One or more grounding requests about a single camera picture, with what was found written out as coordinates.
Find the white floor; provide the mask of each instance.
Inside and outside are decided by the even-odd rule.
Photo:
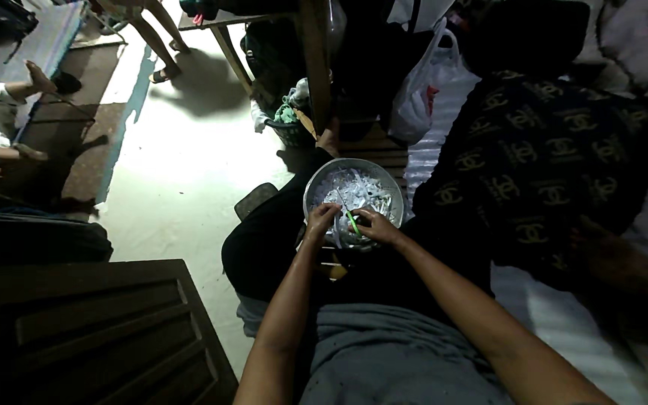
[[[164,0],[174,21],[181,9]],[[147,12],[165,42],[170,37]],[[244,26],[230,26],[234,44]],[[144,55],[137,32],[126,27],[129,45],[102,102],[126,102]],[[239,303],[222,274],[221,245],[239,224],[234,205],[264,182],[278,188],[292,177],[276,151],[271,130],[254,133],[248,98],[209,30],[184,33],[195,50],[178,59],[184,75],[149,86],[138,122],[127,120],[121,154],[99,222],[114,246],[112,261],[182,258],[238,377],[252,339],[236,317]],[[156,68],[164,67],[159,60]]]

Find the shredded paper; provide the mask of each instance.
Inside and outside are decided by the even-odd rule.
[[[371,239],[366,236],[349,232],[349,219],[344,214],[344,206],[349,210],[367,207],[389,218],[389,221],[394,221],[391,192],[383,188],[380,180],[357,169],[339,169],[327,174],[314,191],[314,202],[310,208],[321,203],[341,205],[341,215],[336,217],[325,235],[325,238],[336,244],[339,249],[372,244]]]

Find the blue floor stripe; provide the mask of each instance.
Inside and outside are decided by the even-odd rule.
[[[149,48],[149,45],[147,45],[144,49],[144,57],[142,58],[141,64],[139,65],[139,75],[137,76],[137,82],[134,85],[132,95],[129,97],[129,100],[127,100],[127,105],[124,108],[124,112],[121,114],[121,119],[117,126],[117,133],[114,134],[114,142],[111,145],[111,149],[109,150],[109,158],[106,160],[106,165],[104,166],[102,183],[99,186],[99,192],[96,193],[97,204],[107,200],[107,194],[109,194],[109,185],[112,182],[112,175],[114,174],[114,165],[119,159],[119,153],[122,151],[122,142],[124,141],[124,134],[127,130],[127,119],[132,114],[132,111],[136,111],[136,116],[134,116],[134,123],[137,123],[137,121],[139,121],[139,115],[141,114],[144,100],[146,99],[147,92],[149,91],[149,75],[154,72],[155,62],[149,60],[150,57],[151,48]]]

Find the wooden door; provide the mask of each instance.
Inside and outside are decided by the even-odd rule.
[[[0,404],[231,404],[183,260],[0,268]]]

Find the gray shirt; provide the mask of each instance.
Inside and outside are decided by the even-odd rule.
[[[266,303],[241,297],[256,336]],[[510,404],[489,363],[461,332],[409,309],[327,305],[302,404]]]

